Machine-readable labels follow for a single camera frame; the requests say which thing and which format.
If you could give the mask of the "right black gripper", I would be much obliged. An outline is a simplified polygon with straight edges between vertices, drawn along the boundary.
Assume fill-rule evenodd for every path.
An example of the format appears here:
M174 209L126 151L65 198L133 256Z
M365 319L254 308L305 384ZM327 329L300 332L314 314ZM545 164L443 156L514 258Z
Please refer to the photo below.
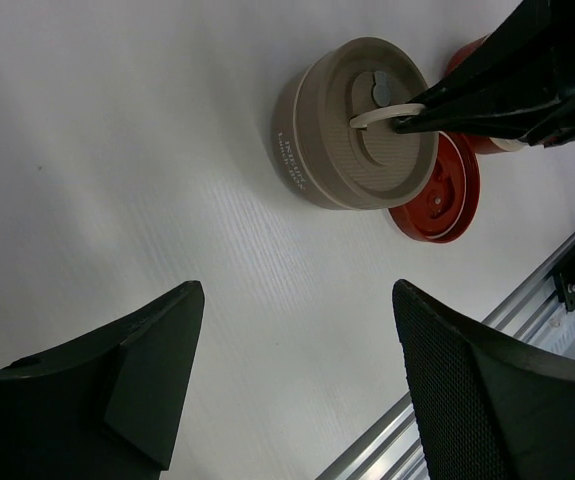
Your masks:
M575 1L523 1L451 73L414 101L398 133L521 135L532 146L575 141Z

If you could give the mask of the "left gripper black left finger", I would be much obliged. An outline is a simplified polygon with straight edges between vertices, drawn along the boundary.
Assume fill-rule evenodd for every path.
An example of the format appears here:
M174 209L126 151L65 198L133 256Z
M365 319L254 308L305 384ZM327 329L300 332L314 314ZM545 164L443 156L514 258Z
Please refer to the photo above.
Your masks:
M185 282L0 369L0 479L157 479L172 463L203 319Z

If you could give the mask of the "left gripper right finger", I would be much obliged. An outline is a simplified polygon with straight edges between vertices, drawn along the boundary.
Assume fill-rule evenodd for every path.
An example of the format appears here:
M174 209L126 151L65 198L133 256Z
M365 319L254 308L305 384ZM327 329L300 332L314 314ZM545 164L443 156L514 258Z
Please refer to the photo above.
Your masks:
M392 301L430 478L575 479L575 360L406 280Z

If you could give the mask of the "red round lid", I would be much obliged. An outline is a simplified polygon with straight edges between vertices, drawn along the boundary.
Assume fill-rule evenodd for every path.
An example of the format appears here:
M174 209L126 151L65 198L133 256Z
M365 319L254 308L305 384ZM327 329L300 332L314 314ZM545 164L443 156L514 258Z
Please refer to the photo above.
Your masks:
M391 208L389 215L409 238L446 244L471 225L480 198L476 154L462 134L442 132L432 174L411 201Z

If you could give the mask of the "grey round lid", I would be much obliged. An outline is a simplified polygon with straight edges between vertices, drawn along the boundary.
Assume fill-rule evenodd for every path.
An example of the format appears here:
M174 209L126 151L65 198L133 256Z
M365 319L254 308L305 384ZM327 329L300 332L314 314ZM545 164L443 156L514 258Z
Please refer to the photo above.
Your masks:
M438 149L435 132L394 129L420 113L411 103L427 87L420 70L394 44L362 37L332 52L324 73L320 127L331 195L353 210L412 200L427 185Z

